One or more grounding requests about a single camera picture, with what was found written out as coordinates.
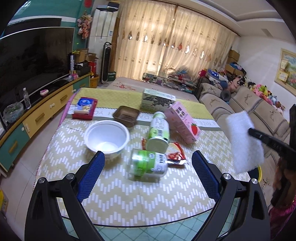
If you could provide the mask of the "pink strawberry milk carton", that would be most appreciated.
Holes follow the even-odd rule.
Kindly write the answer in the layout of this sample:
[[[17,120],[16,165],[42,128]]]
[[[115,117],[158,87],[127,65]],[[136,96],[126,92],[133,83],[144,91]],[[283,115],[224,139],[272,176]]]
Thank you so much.
[[[174,102],[165,110],[165,116],[170,127],[181,135],[186,144],[197,141],[200,129],[179,101]]]

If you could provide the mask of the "glass bowl on cabinet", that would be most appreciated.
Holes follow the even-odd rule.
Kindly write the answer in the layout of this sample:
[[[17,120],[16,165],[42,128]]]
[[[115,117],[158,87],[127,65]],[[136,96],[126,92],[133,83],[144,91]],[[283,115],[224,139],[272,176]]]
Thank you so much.
[[[4,109],[4,119],[8,123],[13,123],[18,120],[24,113],[23,104],[20,102],[15,102],[8,105]]]

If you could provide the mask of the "green white bottle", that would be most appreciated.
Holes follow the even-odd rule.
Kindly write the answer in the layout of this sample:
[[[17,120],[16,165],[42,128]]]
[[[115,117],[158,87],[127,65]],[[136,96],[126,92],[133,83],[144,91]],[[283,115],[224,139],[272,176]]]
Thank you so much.
[[[127,167],[131,177],[161,178],[168,170],[167,157],[162,153],[133,149]]]
[[[148,151],[165,153],[169,146],[170,128],[163,112],[154,113],[147,137],[145,148]]]

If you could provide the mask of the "pile of plush toys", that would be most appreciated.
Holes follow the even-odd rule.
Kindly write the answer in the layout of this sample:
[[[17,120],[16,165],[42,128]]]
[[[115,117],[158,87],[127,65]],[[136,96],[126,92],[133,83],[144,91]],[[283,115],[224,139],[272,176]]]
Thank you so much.
[[[202,84],[199,101],[211,113],[215,113],[217,109],[223,109],[227,114],[243,110],[249,113],[262,103],[264,108],[283,115],[285,107],[267,86],[256,84],[246,76],[232,76],[227,72],[216,73],[208,70],[206,79],[208,82]]]

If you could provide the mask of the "green white carton box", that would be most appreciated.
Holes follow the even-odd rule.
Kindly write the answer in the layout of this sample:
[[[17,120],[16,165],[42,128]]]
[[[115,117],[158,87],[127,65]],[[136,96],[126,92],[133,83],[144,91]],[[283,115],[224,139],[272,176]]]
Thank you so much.
[[[164,112],[176,101],[174,95],[145,88],[142,92],[142,102],[140,108],[148,111]]]

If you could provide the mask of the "yellow green tv cabinet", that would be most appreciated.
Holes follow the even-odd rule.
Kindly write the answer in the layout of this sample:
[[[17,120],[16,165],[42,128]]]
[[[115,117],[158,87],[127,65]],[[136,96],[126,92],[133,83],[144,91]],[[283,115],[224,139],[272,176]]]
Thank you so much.
[[[80,88],[90,86],[90,73],[72,80],[53,93],[47,94],[41,101],[25,113],[1,137],[1,175],[7,177],[14,161],[34,134],[60,109]]]

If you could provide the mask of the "framed wall picture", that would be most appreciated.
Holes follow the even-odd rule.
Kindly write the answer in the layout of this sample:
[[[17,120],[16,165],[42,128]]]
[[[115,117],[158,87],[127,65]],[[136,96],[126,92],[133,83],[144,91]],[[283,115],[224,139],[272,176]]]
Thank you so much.
[[[295,96],[295,53],[281,48],[275,82]]]

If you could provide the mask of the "red blue snack box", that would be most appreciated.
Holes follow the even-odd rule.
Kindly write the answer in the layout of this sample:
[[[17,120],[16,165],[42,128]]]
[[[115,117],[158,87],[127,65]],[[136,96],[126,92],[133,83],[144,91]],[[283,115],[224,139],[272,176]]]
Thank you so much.
[[[73,119],[91,121],[97,105],[97,100],[89,97],[81,97],[74,108]]]

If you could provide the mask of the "brown plastic tray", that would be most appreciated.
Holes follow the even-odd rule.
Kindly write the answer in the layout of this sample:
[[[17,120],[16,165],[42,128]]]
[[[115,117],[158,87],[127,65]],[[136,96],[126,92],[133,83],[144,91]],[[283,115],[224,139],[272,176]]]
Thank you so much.
[[[115,121],[125,125],[127,128],[131,128],[136,124],[139,114],[140,111],[138,109],[121,105],[113,113],[113,118]]]

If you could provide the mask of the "cream patterned curtain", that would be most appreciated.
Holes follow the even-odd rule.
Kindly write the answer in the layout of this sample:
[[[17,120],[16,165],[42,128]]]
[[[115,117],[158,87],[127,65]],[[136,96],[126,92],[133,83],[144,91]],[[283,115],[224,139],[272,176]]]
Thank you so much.
[[[120,1],[115,71],[182,75],[196,82],[202,69],[219,70],[236,34],[210,18],[161,1]]]

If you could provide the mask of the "white sponge cloth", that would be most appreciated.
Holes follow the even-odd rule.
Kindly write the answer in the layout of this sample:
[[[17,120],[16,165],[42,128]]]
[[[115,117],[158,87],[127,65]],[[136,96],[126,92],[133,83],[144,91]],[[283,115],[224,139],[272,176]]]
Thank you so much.
[[[264,163],[264,150],[260,140],[250,136],[248,130],[254,128],[246,111],[233,113],[226,118],[228,139],[236,174],[253,170]]]

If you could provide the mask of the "yellow rimmed dark trash bin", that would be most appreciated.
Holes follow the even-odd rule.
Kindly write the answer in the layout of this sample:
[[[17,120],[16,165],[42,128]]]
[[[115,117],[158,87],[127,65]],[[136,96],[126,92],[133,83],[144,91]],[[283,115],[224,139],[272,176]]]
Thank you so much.
[[[253,184],[257,184],[262,181],[262,169],[260,166],[248,171],[248,175],[251,178]]]

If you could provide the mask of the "clear water bottle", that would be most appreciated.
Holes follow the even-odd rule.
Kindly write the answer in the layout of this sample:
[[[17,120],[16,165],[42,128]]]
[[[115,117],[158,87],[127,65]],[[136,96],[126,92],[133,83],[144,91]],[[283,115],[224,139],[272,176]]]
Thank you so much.
[[[24,87],[23,88],[23,100],[26,106],[26,109],[30,109],[31,108],[31,102],[30,102],[30,98],[29,98],[29,93],[27,91],[27,89]]]

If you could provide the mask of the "white foam bowl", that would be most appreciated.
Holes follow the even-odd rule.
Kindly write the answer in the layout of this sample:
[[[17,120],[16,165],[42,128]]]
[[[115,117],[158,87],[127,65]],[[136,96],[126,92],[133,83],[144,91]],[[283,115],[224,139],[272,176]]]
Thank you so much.
[[[114,120],[96,121],[84,133],[86,147],[95,153],[101,151],[108,161],[117,158],[129,141],[127,127]]]

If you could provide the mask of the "red snack wrapper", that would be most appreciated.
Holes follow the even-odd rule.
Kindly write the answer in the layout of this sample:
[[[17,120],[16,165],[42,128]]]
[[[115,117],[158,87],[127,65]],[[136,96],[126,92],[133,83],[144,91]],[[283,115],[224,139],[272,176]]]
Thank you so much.
[[[146,150],[145,144],[147,139],[142,138],[142,149]],[[187,162],[185,153],[181,146],[177,142],[169,142],[169,146],[164,153],[167,158],[168,167],[170,166],[182,166]]]

